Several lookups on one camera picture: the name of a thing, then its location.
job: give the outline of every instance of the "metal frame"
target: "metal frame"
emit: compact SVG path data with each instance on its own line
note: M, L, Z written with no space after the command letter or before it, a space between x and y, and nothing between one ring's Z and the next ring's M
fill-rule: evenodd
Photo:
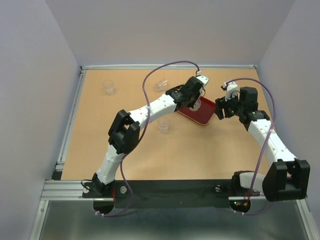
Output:
M84 80L87 70L108 70L108 69L154 69L160 64L121 64L121 65L96 65L83 66L79 77L76 93L73 100L71 113L68 119L56 170L62 171L66 160L66 153L70 143L72 129L75 123L76 113L80 101ZM256 69L256 65L199 65L201 69ZM191 65L171 65L166 69L194 69ZM80 181L55 181L47 180L44 183L36 218L31 231L31 240L38 240L41 237L42 227L45 222L49 201L112 201L112 198L82 198L83 188ZM320 240L314 219L308 209L306 201L297 200L301 218L310 240Z

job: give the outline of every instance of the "transparent cup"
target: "transparent cup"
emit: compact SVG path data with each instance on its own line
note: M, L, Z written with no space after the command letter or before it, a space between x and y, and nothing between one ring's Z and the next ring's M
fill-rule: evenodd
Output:
M170 119L166 116L160 117L158 119L158 126L162 133L167 133L170 127Z
M155 89L158 92L169 90L169 88L170 88L170 86L169 86L168 80L166 78L162 79L161 81L159 81L155 84Z
M114 81L108 79L102 83L104 92L107 95L113 95L115 93Z

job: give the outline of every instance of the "wooden tabletop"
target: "wooden tabletop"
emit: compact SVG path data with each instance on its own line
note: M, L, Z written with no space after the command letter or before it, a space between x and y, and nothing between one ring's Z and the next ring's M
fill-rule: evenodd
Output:
M91 179L99 169L108 148L108 130L119 110L131 111L146 104L142 81L148 69L88 70L86 72L61 180ZM158 70L146 82L151 101L163 92L155 83L166 78L171 87L184 84L195 71ZM223 82L240 77L258 79L255 69L203 69L210 81L205 97L211 101L225 95ZM106 95L103 82L113 80L116 92ZM259 84L238 81L241 87L258 90L259 109L270 116L264 92ZM234 172L254 171L261 148L245 130L238 117L219 120L216 115L202 126L180 113L167 115L171 126L160 132L157 121L148 126L137 148L124 160L129 180L230 179ZM269 169L264 157L259 172ZM116 179L122 179L120 171Z

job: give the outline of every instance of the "gray wall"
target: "gray wall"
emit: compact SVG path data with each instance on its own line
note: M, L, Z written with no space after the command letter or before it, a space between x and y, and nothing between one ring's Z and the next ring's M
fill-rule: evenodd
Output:
M46 0L78 63L257 64L295 0Z
M78 64L44 0L0 7L0 238L28 239L58 157Z
M311 165L308 203L320 229L320 1L296 0L267 49L258 74L274 94L276 129Z

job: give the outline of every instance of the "red tray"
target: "red tray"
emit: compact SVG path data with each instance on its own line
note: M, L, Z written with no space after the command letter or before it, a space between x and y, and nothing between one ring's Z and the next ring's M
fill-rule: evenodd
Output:
M178 112L200 125L207 125L215 113L216 104L202 96L199 100L201 105L197 110L190 110L189 107L185 107Z

